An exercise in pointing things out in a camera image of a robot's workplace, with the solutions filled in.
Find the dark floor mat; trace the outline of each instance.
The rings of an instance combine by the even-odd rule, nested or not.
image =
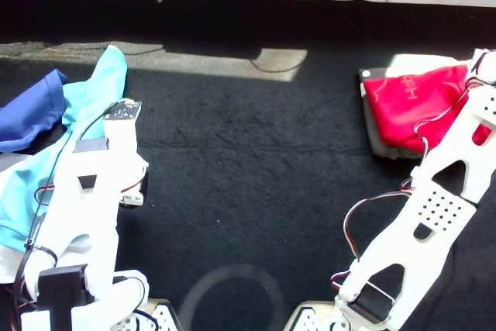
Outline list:
[[[494,37],[485,34],[486,18],[477,24],[478,31],[463,34],[467,25],[476,25],[470,9],[418,7],[418,12],[426,9],[436,16],[432,27],[444,29],[439,36],[420,19],[425,32],[413,28],[413,34],[422,37],[412,37],[395,23],[413,25],[414,13],[398,16],[395,5],[369,9],[359,4],[350,8],[351,29],[338,36],[327,28],[334,27],[332,14],[341,18],[338,26],[346,24],[341,11],[348,3],[310,2],[312,8],[302,0],[250,1],[252,9],[258,5],[259,12],[269,15],[273,11],[264,2],[276,4],[286,16],[280,20],[289,24],[283,27],[286,32],[277,34],[279,40],[268,36],[267,25],[257,33],[251,24],[257,46],[308,51],[292,81],[140,69],[130,69],[127,75],[126,95],[143,101],[137,133],[139,152],[150,162],[150,179],[146,205],[119,214],[117,268],[146,273],[151,295],[169,298],[191,319],[194,330],[282,329],[299,302],[335,295],[328,276],[348,268],[351,261],[341,231],[344,214],[359,198],[397,188],[413,165],[370,155],[356,83],[360,67],[384,66],[404,52],[468,58],[485,37],[485,46],[494,43]],[[315,22],[323,38],[317,37],[318,29],[295,25],[303,19],[300,12],[327,20]],[[459,22],[447,22],[448,16]],[[369,21],[381,17],[387,27],[378,26],[374,32]],[[215,19],[222,25],[222,15]],[[229,39],[218,36],[221,27],[212,35],[206,51],[209,45],[212,50],[218,46],[215,36],[220,44]],[[232,50],[250,55],[251,49],[245,49],[250,38],[241,39],[245,43],[237,49],[231,44]],[[188,43],[181,48],[188,50]],[[191,42],[191,50],[197,48],[198,43]],[[53,67],[71,81],[91,72],[91,66],[81,64],[0,60],[2,99]],[[489,309],[496,292],[493,201],[496,195],[490,192],[460,239],[456,278],[434,315],[432,329],[478,329],[496,321]],[[374,203],[356,214],[351,229],[361,247],[391,221],[403,202]],[[204,280],[211,280],[210,285],[204,288],[209,291],[192,301],[191,296],[205,292],[195,285],[208,275]],[[443,276],[438,287],[445,280]],[[406,330],[419,329],[436,289]],[[198,307],[184,309],[185,300]]]

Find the black wire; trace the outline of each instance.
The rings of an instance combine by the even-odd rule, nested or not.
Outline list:
[[[138,308],[140,307],[141,303],[145,299],[146,287],[145,287],[145,284],[143,283],[143,281],[141,279],[139,279],[138,277],[126,277],[126,279],[136,279],[137,281],[139,281],[141,283],[141,286],[143,287],[143,293],[141,295],[141,300],[139,300],[138,305],[133,310],[133,312],[135,312],[136,310],[138,310]]]
[[[64,151],[65,146],[69,142],[69,139],[72,136],[72,131],[69,133],[69,136],[67,137],[64,145],[62,148],[59,150],[57,156],[55,157],[55,161],[53,162],[52,169],[50,170],[50,175],[48,176],[46,180],[45,187],[50,184],[50,180],[53,177],[53,173],[55,172],[55,167],[57,166],[57,163],[59,161],[60,155],[62,154],[62,151]],[[14,298],[14,321],[20,325],[20,314],[19,314],[19,303],[27,303],[29,302],[29,299],[24,298],[24,295],[22,293],[22,279],[24,277],[24,269],[26,268],[26,264],[28,262],[29,257],[31,256],[31,253],[33,252],[33,245],[36,242],[36,237],[34,236],[35,233],[35,226],[36,226],[36,221],[38,217],[38,213],[40,212],[40,208],[42,205],[42,200],[44,198],[44,193],[46,192],[46,189],[43,190],[43,193],[41,195],[40,201],[38,202],[38,206],[36,207],[36,211],[34,214],[33,222],[31,223],[31,228],[29,229],[29,235],[26,240],[26,250],[24,251],[24,254],[22,255],[21,262],[19,263],[19,266],[17,267],[17,272],[15,273],[15,280],[12,285],[12,292],[13,292],[13,298]]]
[[[288,67],[287,69],[282,69],[282,70],[265,70],[263,69],[262,67],[258,66],[257,64],[255,64],[255,61],[253,60],[250,60],[250,63],[253,65],[253,67],[255,67],[258,71],[262,71],[263,73],[274,73],[274,74],[278,74],[278,73],[287,73],[288,71],[291,71],[291,70],[294,70],[294,69],[297,69],[298,67],[300,67],[301,65],[303,65],[303,63],[305,62],[305,60],[303,60],[302,62],[296,64],[295,66],[291,66],[291,67]]]
[[[451,269],[449,271],[450,273],[448,280],[440,288],[437,296],[434,298],[434,301],[432,302],[429,310],[427,311],[427,315],[425,316],[424,321],[422,322],[422,327],[420,328],[421,331],[426,331],[428,329],[429,324],[432,321],[432,317],[436,314],[436,311],[439,309],[439,305],[443,301],[448,288],[453,283],[453,279],[455,278],[457,254],[458,254],[458,244],[455,242],[453,243],[453,246],[451,248]]]
[[[113,104],[111,104],[99,116],[97,116],[95,119],[93,119],[93,121],[90,124],[88,124],[88,126],[84,129],[83,133],[79,136],[79,140],[83,139],[83,136],[85,135],[85,133],[91,128],[91,126],[93,126],[96,123],[97,120],[99,120],[105,114],[108,114],[110,112],[110,110],[112,110],[113,108],[115,108],[117,106],[117,104],[119,104],[119,101],[116,101]]]
[[[152,317],[150,314],[148,314],[142,310],[133,310],[133,313],[141,315],[141,316],[145,317],[146,319],[149,319],[150,321],[152,321],[153,324],[155,325],[155,331],[158,330],[158,321],[156,318]]]

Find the cable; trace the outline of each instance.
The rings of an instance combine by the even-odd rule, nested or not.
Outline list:
[[[343,232],[344,232],[344,236],[346,238],[346,241],[348,242],[348,245],[350,246],[351,252],[353,253],[354,257],[356,257],[357,259],[360,259],[360,255],[358,254],[357,245],[353,241],[353,238],[351,237],[350,232],[348,231],[348,223],[350,222],[351,215],[361,205],[363,205],[367,202],[372,202],[372,201],[375,201],[377,199],[382,199],[382,198],[395,197],[395,196],[399,196],[399,195],[404,195],[406,197],[410,197],[410,195],[412,195],[412,193],[409,191],[389,191],[387,193],[375,195],[374,197],[362,199],[361,201],[358,201],[357,203],[355,203],[355,205],[348,211],[348,213],[346,214],[344,221],[343,221]]]
[[[69,142],[69,139],[72,137],[72,131],[69,132],[69,136],[65,140],[64,145],[62,148],[59,150],[57,153],[57,156],[55,157],[55,161],[53,162],[52,169],[50,170],[50,174],[46,180],[45,188],[50,185],[50,180],[53,177],[53,173],[55,172],[55,167],[57,166],[57,163],[59,161],[60,155],[65,149],[65,146]],[[19,316],[19,303],[29,303],[29,300],[26,300],[23,296],[22,289],[24,285],[24,268],[26,267],[27,261],[29,257],[31,256],[31,253],[33,252],[33,245],[36,242],[36,237],[37,237],[37,231],[36,231],[36,236],[35,236],[35,226],[36,226],[36,221],[38,214],[40,213],[40,208],[42,205],[42,200],[45,196],[45,193],[47,192],[46,189],[43,189],[42,195],[40,200],[38,201],[38,206],[36,207],[36,211],[34,213],[33,221],[31,223],[31,227],[29,228],[29,234],[28,238],[26,240],[26,244],[24,245],[26,250],[24,251],[24,254],[22,255],[21,262],[19,263],[19,266],[17,267],[17,272],[15,273],[15,280],[12,285],[12,292],[13,292],[13,298],[14,298],[14,316],[15,316],[15,321],[20,324],[20,316]]]
[[[125,189],[122,189],[121,193],[124,193],[125,191],[131,190],[132,188],[134,188],[135,186],[140,184],[140,182],[143,181],[145,179],[145,177],[146,177],[146,167],[143,167],[143,176],[140,178],[140,180],[138,182],[136,182],[135,184],[132,184],[131,186],[129,186]]]
[[[79,140],[81,141],[83,139],[83,136],[91,128],[91,126],[93,126],[97,122],[97,120],[99,120],[102,116],[108,114],[113,108],[115,108],[117,106],[117,104],[119,104],[119,101],[113,102],[99,116],[97,116],[95,119],[93,119],[93,121],[86,126],[86,128],[84,129],[82,134],[79,136]]]
[[[287,73],[288,71],[291,71],[291,70],[294,70],[294,69],[297,69],[299,68],[301,65],[303,65],[303,63],[305,62],[306,59],[304,59],[302,62],[299,62],[298,64],[296,64],[295,66],[292,66],[292,67],[288,67],[287,69],[282,69],[282,70],[265,70],[263,69],[262,67],[258,66],[257,64],[255,64],[255,61],[251,60],[250,59],[250,63],[258,70],[258,71],[261,71],[263,73],[274,73],[274,74],[279,74],[279,73]]]
[[[54,190],[55,189],[55,185],[47,185],[47,186],[40,186],[39,188],[37,188],[34,192],[34,199],[37,203],[40,203],[41,201],[41,205],[48,205],[48,203],[45,203],[43,202],[42,199],[39,199],[38,198],[38,193],[42,190]]]
[[[133,310],[133,312],[135,312],[136,310],[138,310],[138,308],[140,307],[141,303],[145,299],[146,286],[143,283],[143,281],[141,279],[139,279],[138,277],[126,277],[126,280],[127,279],[136,279],[137,281],[139,281],[141,283],[141,286],[143,287],[143,293],[141,294],[141,300],[139,300],[138,305]]]
[[[422,322],[422,327],[420,327],[421,331],[426,331],[429,327],[430,322],[432,321],[432,317],[436,314],[436,311],[439,308],[439,305],[444,299],[444,296],[446,295],[446,292],[448,291],[448,288],[450,285],[453,283],[453,280],[455,278],[455,272],[456,272],[456,259],[458,256],[458,243],[455,241],[452,245],[451,248],[451,269],[450,273],[448,276],[448,280],[446,283],[440,288],[437,296],[434,298],[434,301],[432,302],[429,310],[427,311],[427,315],[424,318],[424,321]]]
[[[155,325],[155,331],[157,331],[159,329],[157,319],[152,317],[150,314],[144,312],[143,310],[133,310],[133,313],[137,314],[137,315],[141,315],[142,317],[145,317],[146,319],[149,319],[150,321],[152,321],[153,324]]]
[[[20,312],[22,310],[22,308],[24,308],[26,306],[32,306],[34,309],[38,308],[36,305],[36,302],[26,302],[24,304],[21,304],[17,308],[18,312]],[[16,322],[15,312],[10,313],[10,327],[14,331],[20,331],[20,329],[21,329],[20,324]]]
[[[329,284],[336,290],[339,290],[341,288],[341,284],[336,283],[335,280],[337,278],[345,277],[347,276],[351,271],[339,271],[333,275],[331,275],[331,278],[329,279]]]
[[[424,143],[424,151],[422,153],[422,159],[420,161],[420,164],[422,164],[422,162],[424,161],[425,157],[427,157],[427,153],[429,152],[429,141],[427,140],[427,137],[425,136],[422,136],[421,134],[419,134],[419,129],[421,126],[424,126],[425,124],[427,123],[432,123],[432,122],[435,122],[437,120],[440,120],[443,116],[445,116],[448,112],[450,112],[453,108],[455,108],[458,104],[461,103],[463,97],[465,97],[465,95],[467,94],[467,92],[472,88],[473,85],[484,85],[484,84],[487,84],[486,82],[482,81],[481,79],[479,78],[476,78],[476,77],[472,77],[470,78],[467,82],[466,82],[466,85],[465,85],[465,89],[463,90],[462,94],[460,95],[460,97],[455,101],[454,104],[452,104],[449,108],[447,108],[444,112],[442,112],[441,114],[439,114],[438,116],[435,116],[433,118],[429,118],[429,119],[422,119],[422,120],[419,120],[415,126],[413,127],[413,133],[419,138],[422,140],[422,142]]]

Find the white plastic bracket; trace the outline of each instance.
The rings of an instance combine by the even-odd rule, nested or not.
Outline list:
[[[472,136],[480,124],[496,129],[496,88],[488,85],[469,90],[467,103],[420,167],[412,171],[412,196],[398,217],[383,230],[350,267],[336,306],[352,329],[391,331],[400,329],[441,274],[456,238],[476,212],[478,203],[491,184],[496,169],[496,136],[492,132],[482,145]],[[459,196],[432,181],[432,178],[458,160],[466,164],[463,190]],[[423,224],[430,234],[422,239],[414,231]],[[393,301],[387,318],[373,324],[348,305],[357,299],[374,274],[392,264],[405,269],[401,292]]]

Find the perforated plate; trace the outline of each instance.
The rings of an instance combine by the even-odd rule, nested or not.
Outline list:
[[[373,325],[356,317],[368,329],[399,329],[437,279],[450,247],[476,212],[475,207],[449,193],[433,181],[417,185],[398,217],[370,243],[360,261],[355,260],[339,296],[352,302],[370,277],[392,264],[405,268],[401,293],[394,301],[386,324]],[[425,238],[414,236],[423,224],[432,232]]]

